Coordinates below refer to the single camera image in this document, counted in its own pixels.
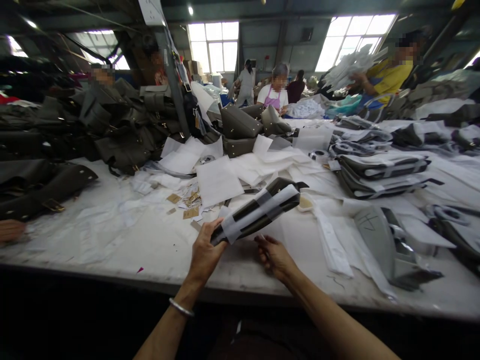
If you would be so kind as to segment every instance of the silver bracelet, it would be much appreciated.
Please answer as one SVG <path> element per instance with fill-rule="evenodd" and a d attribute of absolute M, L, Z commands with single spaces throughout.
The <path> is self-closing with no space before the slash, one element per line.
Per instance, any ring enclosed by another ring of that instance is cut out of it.
<path fill-rule="evenodd" d="M 170 305 L 172 305 L 175 309 L 177 309 L 177 310 L 178 310 L 179 312 L 181 312 L 182 314 L 187 315 L 187 316 L 189 316 L 189 317 L 191 317 L 191 318 L 193 318 L 193 317 L 195 316 L 195 313 L 194 313 L 193 311 L 189 311 L 189 310 L 187 310 L 186 308 L 183 308 L 183 307 L 181 307 L 180 305 L 178 305 L 178 304 L 175 302 L 175 300 L 174 300 L 173 297 L 171 297 L 171 298 L 169 299 L 169 301 L 170 301 Z"/>

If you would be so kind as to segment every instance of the ceiling light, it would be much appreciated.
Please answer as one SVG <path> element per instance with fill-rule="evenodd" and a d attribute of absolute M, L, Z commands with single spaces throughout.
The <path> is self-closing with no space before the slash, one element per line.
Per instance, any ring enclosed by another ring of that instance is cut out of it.
<path fill-rule="evenodd" d="M 38 28 L 39 28 L 39 27 L 37 26 L 37 24 L 34 23 L 33 21 L 30 21 L 30 20 L 27 20 L 27 19 L 25 19 L 25 21 L 26 21 L 26 23 L 27 23 L 28 25 L 30 25 L 32 28 L 34 28 L 34 29 L 38 29 Z"/>

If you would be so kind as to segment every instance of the white shirt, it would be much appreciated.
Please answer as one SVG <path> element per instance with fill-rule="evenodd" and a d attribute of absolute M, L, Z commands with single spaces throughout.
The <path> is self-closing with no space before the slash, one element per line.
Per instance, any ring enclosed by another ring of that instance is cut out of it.
<path fill-rule="evenodd" d="M 264 87 L 262 87 L 260 92 L 258 93 L 258 98 L 256 99 L 256 102 L 265 104 L 267 95 L 269 95 L 269 92 L 270 92 L 270 95 L 268 96 L 270 99 L 278 99 L 280 96 L 280 108 L 287 106 L 289 104 L 289 94 L 287 93 L 287 90 L 282 89 L 279 94 L 273 89 L 270 91 L 271 87 L 272 87 L 271 84 L 265 85 Z"/>
<path fill-rule="evenodd" d="M 254 72 L 249 73 L 247 69 L 243 69 L 238 77 L 241 82 L 240 93 L 238 95 L 252 96 L 254 95 Z"/>

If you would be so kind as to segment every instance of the hand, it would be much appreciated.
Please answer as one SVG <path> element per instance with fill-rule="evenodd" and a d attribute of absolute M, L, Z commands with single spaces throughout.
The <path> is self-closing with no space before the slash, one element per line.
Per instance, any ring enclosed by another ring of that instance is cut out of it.
<path fill-rule="evenodd" d="M 0 243 L 18 240 L 25 232 L 27 224 L 17 220 L 0 221 Z"/>
<path fill-rule="evenodd" d="M 361 83 L 369 80 L 367 78 L 367 75 L 363 72 L 354 72 L 352 75 L 350 75 L 350 79 L 355 80 L 355 81 L 359 81 Z"/>
<path fill-rule="evenodd" d="M 210 243 L 214 230 L 224 220 L 223 217 L 202 225 L 200 233 L 193 243 L 190 270 L 185 283 L 203 288 L 214 272 L 220 257 L 228 246 L 228 242 L 222 241 L 217 246 Z"/>
<path fill-rule="evenodd" d="M 300 270 L 281 242 L 268 235 L 264 237 L 265 239 L 261 236 L 255 237 L 260 261 L 266 270 L 271 270 L 278 280 L 285 283 L 288 278 Z"/>

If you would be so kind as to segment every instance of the floor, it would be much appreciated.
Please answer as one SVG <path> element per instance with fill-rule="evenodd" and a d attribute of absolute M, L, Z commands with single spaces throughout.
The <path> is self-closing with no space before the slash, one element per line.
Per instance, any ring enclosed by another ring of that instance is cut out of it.
<path fill-rule="evenodd" d="M 131 359 L 167 306 L 165 294 L 0 268 L 0 359 Z M 299 308 L 199 303 L 195 311 L 178 359 L 206 359 L 225 319 L 315 331 Z M 471 359 L 478 354 L 479 324 L 350 314 L 402 359 Z"/>

